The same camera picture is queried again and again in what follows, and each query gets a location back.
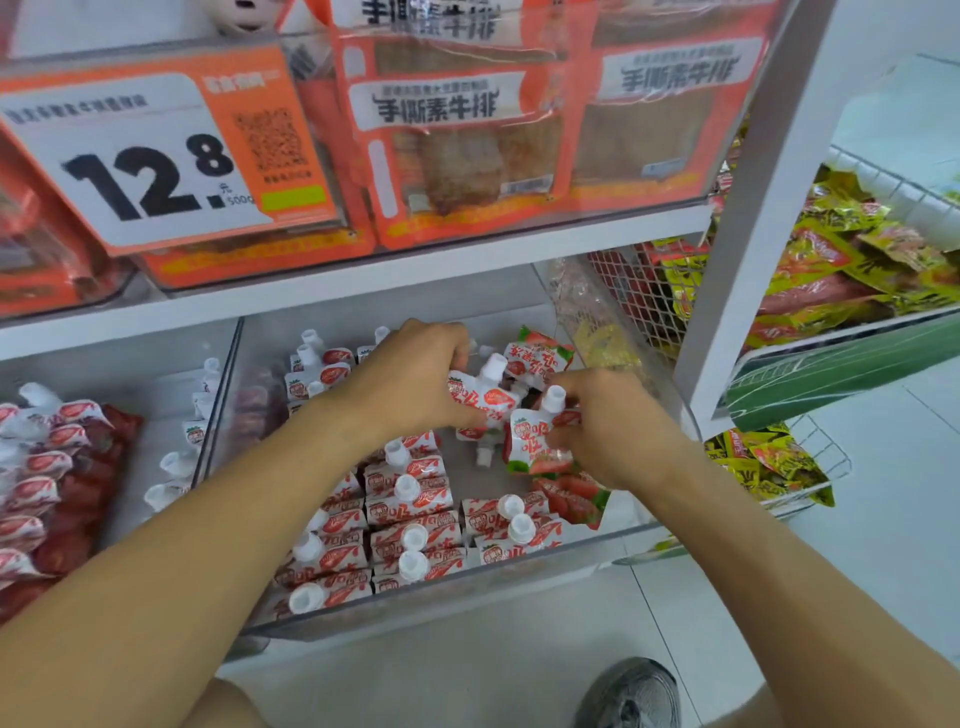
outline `qr code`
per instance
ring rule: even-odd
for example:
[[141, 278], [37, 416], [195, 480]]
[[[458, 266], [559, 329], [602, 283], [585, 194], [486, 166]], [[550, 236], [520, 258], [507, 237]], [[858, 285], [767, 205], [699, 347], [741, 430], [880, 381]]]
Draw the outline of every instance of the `qr code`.
[[233, 122], [247, 138], [256, 168], [261, 172], [309, 163], [289, 109], [235, 113]]

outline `hand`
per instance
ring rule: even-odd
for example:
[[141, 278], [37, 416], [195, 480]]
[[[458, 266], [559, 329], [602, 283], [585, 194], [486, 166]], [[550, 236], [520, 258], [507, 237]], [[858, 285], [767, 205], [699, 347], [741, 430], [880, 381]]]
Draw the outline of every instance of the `hand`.
[[608, 488], [642, 499], [705, 459], [632, 372], [584, 369], [553, 375], [549, 383], [579, 402], [583, 421], [552, 430], [547, 444], [573, 450], [577, 462]]
[[465, 369], [468, 354], [463, 324], [409, 319], [345, 382], [318, 399], [339, 400], [362, 418], [364, 454], [396, 437], [436, 427], [482, 427], [486, 414], [457, 403], [446, 388], [447, 373]]

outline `white shelf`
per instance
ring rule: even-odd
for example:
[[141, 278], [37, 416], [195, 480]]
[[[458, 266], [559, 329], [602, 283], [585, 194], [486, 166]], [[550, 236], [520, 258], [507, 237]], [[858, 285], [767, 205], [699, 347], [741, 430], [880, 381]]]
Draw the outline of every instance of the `white shelf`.
[[704, 231], [709, 216], [708, 205], [692, 205], [569, 223], [224, 285], [175, 299], [154, 295], [142, 303], [13, 322], [0, 328], [0, 360]]

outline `sneaker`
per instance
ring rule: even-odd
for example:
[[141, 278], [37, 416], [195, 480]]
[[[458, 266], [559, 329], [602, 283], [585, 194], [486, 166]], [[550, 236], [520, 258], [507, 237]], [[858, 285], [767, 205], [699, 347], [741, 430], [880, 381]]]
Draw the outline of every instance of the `sneaker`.
[[653, 660], [617, 663], [590, 686], [574, 728], [680, 728], [677, 681]]

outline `price number 12.8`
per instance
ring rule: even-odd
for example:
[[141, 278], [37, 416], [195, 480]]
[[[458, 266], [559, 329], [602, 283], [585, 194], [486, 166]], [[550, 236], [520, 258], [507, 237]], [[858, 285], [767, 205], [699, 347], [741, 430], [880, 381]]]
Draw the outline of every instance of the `price number 12.8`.
[[[198, 133], [186, 140], [187, 151], [197, 158], [197, 170], [207, 177], [223, 177], [233, 169], [233, 160], [224, 152], [224, 144], [212, 134]], [[140, 206], [148, 217], [171, 215], [203, 209], [193, 195], [175, 195], [180, 184], [177, 164], [151, 147], [127, 147], [113, 161], [113, 167], [136, 177], [145, 169], [153, 170], [154, 181], [140, 198]], [[97, 155], [78, 155], [63, 165], [75, 180], [89, 180], [120, 220], [140, 220], [141, 215]], [[207, 198], [214, 207], [223, 207], [218, 195]]]

